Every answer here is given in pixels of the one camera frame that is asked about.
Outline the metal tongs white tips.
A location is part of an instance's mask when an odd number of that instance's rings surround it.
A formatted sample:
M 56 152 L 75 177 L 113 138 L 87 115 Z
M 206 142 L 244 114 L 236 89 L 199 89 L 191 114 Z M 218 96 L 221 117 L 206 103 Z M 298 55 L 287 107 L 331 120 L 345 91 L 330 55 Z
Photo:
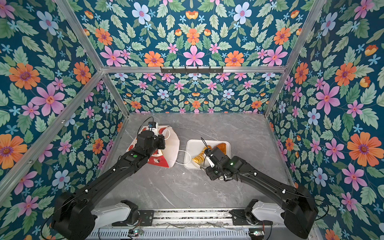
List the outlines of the metal tongs white tips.
M 215 181 L 222 174 L 223 167 L 221 161 L 226 155 L 218 147 L 206 149 L 204 155 L 202 169 L 211 181 Z

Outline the brown croissant fake bread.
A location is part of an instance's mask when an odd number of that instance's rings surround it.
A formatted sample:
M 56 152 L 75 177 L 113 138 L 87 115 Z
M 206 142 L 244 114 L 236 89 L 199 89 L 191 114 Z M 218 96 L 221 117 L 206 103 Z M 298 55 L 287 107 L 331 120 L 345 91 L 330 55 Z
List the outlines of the brown croissant fake bread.
M 223 152 L 224 155 L 227 154 L 227 145 L 226 145 L 226 143 L 220 143 L 220 144 L 212 147 L 212 150 L 213 149 L 219 149 L 220 151 Z

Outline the white red paper bag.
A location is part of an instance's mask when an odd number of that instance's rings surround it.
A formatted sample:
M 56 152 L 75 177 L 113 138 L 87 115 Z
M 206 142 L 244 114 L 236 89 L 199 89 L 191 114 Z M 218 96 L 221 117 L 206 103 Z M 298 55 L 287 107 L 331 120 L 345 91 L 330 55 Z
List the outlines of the white red paper bag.
M 164 147 L 157 149 L 149 158 L 148 163 L 150 165 L 172 168 L 175 164 L 185 166 L 192 162 L 190 153 L 185 150 L 180 150 L 180 140 L 171 126 L 159 126 L 157 123 L 149 122 L 146 126 L 139 128 L 139 134 L 144 131 L 151 131 L 154 133 L 154 137 L 164 138 Z M 179 152 L 185 154 L 187 161 L 185 163 L 177 162 Z

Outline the long twisted fake bread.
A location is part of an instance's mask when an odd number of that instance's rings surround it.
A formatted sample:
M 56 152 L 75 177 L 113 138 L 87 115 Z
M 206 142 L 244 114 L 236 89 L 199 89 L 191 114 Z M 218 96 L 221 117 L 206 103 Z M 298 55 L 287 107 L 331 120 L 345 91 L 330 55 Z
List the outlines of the long twisted fake bread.
M 195 164 L 198 164 L 198 165 L 200 165 L 200 166 L 204 166 L 204 164 L 205 164 L 205 157 L 206 157 L 206 155 L 205 155 L 205 151 L 207 150 L 207 149 L 212 149 L 212 147 L 211 146 L 207 146 L 207 147 L 204 147 L 203 148 L 203 150 L 196 156 L 196 157 L 194 157 L 194 158 L 192 158 L 192 161 L 195 163 Z

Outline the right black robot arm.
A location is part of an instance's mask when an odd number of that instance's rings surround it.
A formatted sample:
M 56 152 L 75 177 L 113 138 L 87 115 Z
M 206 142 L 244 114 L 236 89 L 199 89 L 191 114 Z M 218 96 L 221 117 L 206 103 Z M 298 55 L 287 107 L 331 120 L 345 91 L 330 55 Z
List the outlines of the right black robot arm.
M 307 188 L 283 184 L 238 156 L 229 158 L 218 147 L 205 149 L 205 155 L 210 163 L 205 172 L 212 181 L 222 178 L 245 183 L 274 201 L 272 204 L 251 201 L 245 209 L 249 223 L 283 223 L 297 237 L 306 239 L 309 236 L 319 210 Z

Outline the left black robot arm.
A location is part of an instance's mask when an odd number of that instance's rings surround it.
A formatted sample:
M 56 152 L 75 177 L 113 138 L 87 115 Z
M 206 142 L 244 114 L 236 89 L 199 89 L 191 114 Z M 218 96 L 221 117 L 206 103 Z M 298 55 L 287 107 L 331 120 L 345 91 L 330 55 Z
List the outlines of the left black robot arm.
M 97 204 L 118 184 L 147 164 L 157 150 L 166 147 L 165 137 L 146 130 L 137 135 L 136 145 L 119 157 L 118 161 L 94 181 L 74 193 L 61 194 L 55 203 L 51 227 L 68 240 L 84 240 L 102 221 L 94 210 Z

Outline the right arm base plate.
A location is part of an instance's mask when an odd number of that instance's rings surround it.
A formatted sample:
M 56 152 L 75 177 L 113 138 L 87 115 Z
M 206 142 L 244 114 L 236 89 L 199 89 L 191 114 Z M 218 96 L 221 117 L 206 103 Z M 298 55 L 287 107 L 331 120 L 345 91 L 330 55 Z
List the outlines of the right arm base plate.
M 244 209 L 233 209 L 229 211 L 229 214 L 232 216 L 232 221 L 234 226 L 271 226 L 273 222 L 271 221 L 260 221 L 252 220 L 251 222 L 247 220 Z

